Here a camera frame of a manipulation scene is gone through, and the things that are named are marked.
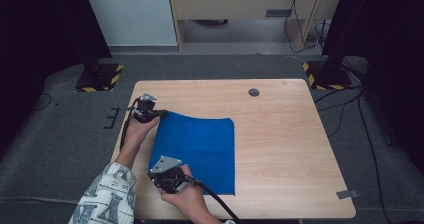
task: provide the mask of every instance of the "wooden table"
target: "wooden table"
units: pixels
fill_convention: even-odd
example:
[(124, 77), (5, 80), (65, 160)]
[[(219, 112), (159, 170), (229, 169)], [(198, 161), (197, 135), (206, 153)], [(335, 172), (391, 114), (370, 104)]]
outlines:
[[(260, 95), (249, 95), (251, 88)], [(339, 199), (336, 194), (347, 188), (304, 80), (140, 81), (129, 105), (144, 92), (158, 98), (155, 109), (234, 121), (236, 195), (220, 197), (240, 218), (355, 215), (351, 198)], [(135, 216), (184, 219), (161, 200), (146, 175), (155, 134), (156, 128), (142, 144), (133, 167), (138, 178)], [(119, 140), (112, 160), (119, 152)], [(229, 218), (212, 197), (205, 199), (217, 218)]]

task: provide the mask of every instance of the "white wall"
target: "white wall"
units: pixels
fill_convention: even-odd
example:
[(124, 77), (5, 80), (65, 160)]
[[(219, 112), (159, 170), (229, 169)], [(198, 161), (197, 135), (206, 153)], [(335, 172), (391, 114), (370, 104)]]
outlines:
[(109, 46), (177, 46), (169, 0), (90, 0)]

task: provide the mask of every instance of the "blue towel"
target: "blue towel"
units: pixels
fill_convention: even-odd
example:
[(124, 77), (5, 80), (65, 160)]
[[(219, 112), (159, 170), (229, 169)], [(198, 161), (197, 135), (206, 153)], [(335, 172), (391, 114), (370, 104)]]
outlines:
[(149, 169), (161, 156), (188, 164), (193, 176), (216, 194), (235, 194), (234, 122), (169, 112), (157, 130)]

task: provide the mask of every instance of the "shirt sleeve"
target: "shirt sleeve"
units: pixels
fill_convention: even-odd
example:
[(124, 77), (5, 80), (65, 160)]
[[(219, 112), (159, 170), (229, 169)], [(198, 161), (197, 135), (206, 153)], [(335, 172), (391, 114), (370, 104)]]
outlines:
[(69, 223), (133, 223), (136, 182), (126, 166), (110, 163), (85, 191)]

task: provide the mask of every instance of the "hazard tape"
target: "hazard tape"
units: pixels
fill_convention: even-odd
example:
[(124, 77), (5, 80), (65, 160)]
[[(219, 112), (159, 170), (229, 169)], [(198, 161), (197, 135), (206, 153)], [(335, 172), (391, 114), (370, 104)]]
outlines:
[(312, 90), (342, 90), (342, 89), (350, 89), (350, 85), (318, 85), (315, 82), (314, 75), (309, 68), (308, 63), (303, 63), (303, 70), (306, 73), (306, 77), (308, 78), (309, 85)]
[(124, 68), (124, 65), (118, 65), (115, 71), (115, 74), (110, 81), (110, 84), (108, 86), (103, 87), (82, 87), (82, 88), (75, 88), (76, 92), (96, 92), (96, 91), (110, 91), (112, 90), (116, 83), (118, 82), (119, 76), (121, 75), (122, 69)]

